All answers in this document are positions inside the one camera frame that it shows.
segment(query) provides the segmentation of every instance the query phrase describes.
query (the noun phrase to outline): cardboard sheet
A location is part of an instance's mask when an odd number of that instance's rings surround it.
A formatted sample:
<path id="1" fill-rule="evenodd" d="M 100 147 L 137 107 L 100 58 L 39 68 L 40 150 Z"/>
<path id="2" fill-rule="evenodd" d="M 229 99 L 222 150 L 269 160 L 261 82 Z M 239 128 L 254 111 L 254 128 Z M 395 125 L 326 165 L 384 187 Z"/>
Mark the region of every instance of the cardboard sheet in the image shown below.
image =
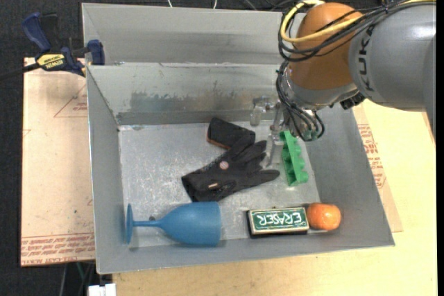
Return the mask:
<path id="1" fill-rule="evenodd" d="M 94 259 L 86 79 L 24 76 L 21 265 Z"/>

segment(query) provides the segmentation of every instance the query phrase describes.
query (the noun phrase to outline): green toy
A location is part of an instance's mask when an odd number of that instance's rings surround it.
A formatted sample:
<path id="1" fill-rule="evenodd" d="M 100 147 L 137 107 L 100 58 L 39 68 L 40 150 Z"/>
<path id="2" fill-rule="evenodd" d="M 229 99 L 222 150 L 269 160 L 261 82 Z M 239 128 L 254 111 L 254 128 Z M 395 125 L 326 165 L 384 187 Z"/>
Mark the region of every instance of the green toy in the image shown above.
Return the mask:
<path id="1" fill-rule="evenodd" d="M 289 186 L 295 186 L 308 181 L 308 173 L 303 170 L 305 161 L 300 156 L 302 148 L 298 140 L 290 131 L 281 131 L 280 139 L 284 142 L 282 147 L 282 160 L 284 161 L 285 173 Z"/>

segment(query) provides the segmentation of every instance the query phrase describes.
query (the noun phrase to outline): orange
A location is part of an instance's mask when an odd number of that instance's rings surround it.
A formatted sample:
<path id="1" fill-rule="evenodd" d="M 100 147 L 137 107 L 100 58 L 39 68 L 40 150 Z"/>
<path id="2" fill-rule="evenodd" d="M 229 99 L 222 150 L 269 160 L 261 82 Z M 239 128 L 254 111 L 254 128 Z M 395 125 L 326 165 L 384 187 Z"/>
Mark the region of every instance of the orange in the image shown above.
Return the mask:
<path id="1" fill-rule="evenodd" d="M 331 231 L 341 224 L 341 211 L 334 204 L 313 202 L 307 208 L 310 228 Z"/>

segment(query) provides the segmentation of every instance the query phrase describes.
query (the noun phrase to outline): plastic wine glass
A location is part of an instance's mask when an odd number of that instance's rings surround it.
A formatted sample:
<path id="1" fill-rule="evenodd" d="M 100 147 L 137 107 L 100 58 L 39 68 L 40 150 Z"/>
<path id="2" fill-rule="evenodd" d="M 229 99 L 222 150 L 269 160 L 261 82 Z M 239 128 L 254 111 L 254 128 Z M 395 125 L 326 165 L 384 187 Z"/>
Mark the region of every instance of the plastic wine glass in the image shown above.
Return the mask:
<path id="1" fill-rule="evenodd" d="M 221 210 L 217 202 L 193 202 L 176 207 L 159 220 L 135 221 L 128 204 L 126 242 L 134 227 L 158 227 L 173 240 L 190 245 L 216 246 L 221 240 Z"/>

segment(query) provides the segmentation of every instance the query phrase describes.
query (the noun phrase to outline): yellow cable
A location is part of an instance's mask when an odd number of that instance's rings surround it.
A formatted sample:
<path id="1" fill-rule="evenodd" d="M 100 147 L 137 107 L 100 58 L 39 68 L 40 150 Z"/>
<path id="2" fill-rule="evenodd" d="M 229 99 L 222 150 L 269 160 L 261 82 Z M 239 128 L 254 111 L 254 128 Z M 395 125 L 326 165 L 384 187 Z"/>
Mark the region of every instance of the yellow cable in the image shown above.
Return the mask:
<path id="1" fill-rule="evenodd" d="M 419 1 L 436 1 L 436 0 L 407 0 L 407 1 L 402 1 L 400 4 L 416 3 Z M 295 7 L 292 8 L 287 13 L 284 20 L 282 21 L 282 25 L 280 27 L 280 35 L 281 35 L 282 39 L 284 41 L 290 42 L 292 44 L 304 42 L 307 40 L 312 40 L 312 39 L 315 39 L 320 36 L 328 35 L 329 33 L 332 33 L 334 31 L 341 30 L 342 28 L 345 28 L 346 26 L 348 26 L 352 22 L 357 21 L 358 19 L 361 18 L 361 16 L 360 16 L 360 17 L 356 17 L 354 19 L 349 19 L 347 21 L 341 22 L 341 23 L 333 25 L 333 26 L 329 26 L 329 27 L 325 28 L 324 30 L 318 31 L 316 33 L 312 33 L 312 34 L 304 36 L 304 37 L 290 38 L 287 36 L 287 34 L 285 33 L 285 29 L 287 28 L 287 24 L 290 22 L 291 18 L 296 15 L 296 13 L 299 11 L 299 9 L 301 9 L 303 6 L 306 6 L 306 5 L 316 6 L 316 5 L 320 5 L 322 3 L 325 3 L 325 2 L 324 1 L 316 1 L 316 0 L 306 0 L 304 2 L 296 4 Z"/>

